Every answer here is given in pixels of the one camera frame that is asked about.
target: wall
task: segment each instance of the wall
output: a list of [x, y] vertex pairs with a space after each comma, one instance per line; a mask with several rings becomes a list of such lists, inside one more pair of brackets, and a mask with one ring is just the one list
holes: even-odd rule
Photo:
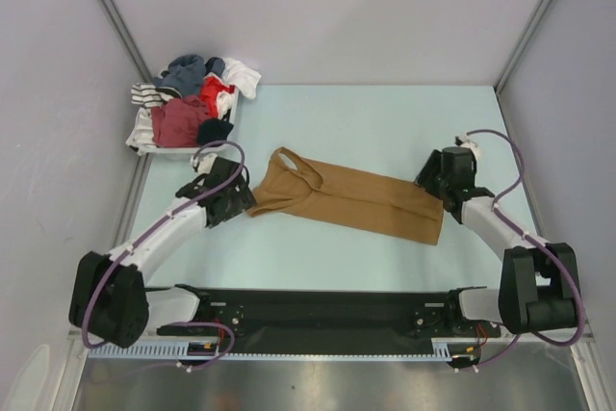
[[0, 405], [41, 344], [45, 403], [77, 263], [109, 248], [135, 167], [123, 140], [138, 76], [96, 0], [0, 0], [0, 11]]
[[538, 0], [115, 0], [145, 61], [232, 56], [266, 84], [494, 85]]
[[616, 0], [556, 0], [507, 84], [549, 238], [576, 250], [591, 327], [616, 378]]

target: brown pants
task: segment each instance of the brown pants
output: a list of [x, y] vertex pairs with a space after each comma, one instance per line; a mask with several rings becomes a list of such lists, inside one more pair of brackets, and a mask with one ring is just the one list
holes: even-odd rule
[[252, 217], [277, 211], [419, 243], [437, 244], [443, 222], [441, 201], [411, 182], [304, 159], [287, 148], [274, 151], [253, 193]]

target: table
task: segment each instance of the table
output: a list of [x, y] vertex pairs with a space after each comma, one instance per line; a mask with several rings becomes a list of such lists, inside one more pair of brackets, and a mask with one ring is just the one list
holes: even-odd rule
[[[490, 87], [262, 86], [255, 100], [241, 100], [240, 105], [231, 140], [245, 150], [253, 187], [279, 146], [307, 158], [412, 181], [431, 150], [453, 145], [456, 135], [477, 128], [505, 130]], [[483, 152], [476, 182], [498, 193], [518, 175], [513, 154], [496, 137], [474, 140]], [[226, 153], [238, 159], [232, 150]], [[174, 193], [193, 178], [188, 158], [155, 157], [133, 236], [163, 214]], [[502, 206], [534, 231], [521, 188]], [[500, 277], [496, 255], [449, 215], [438, 245], [430, 246], [269, 214], [242, 215], [204, 230], [167, 259], [149, 285], [431, 292], [497, 288]]]

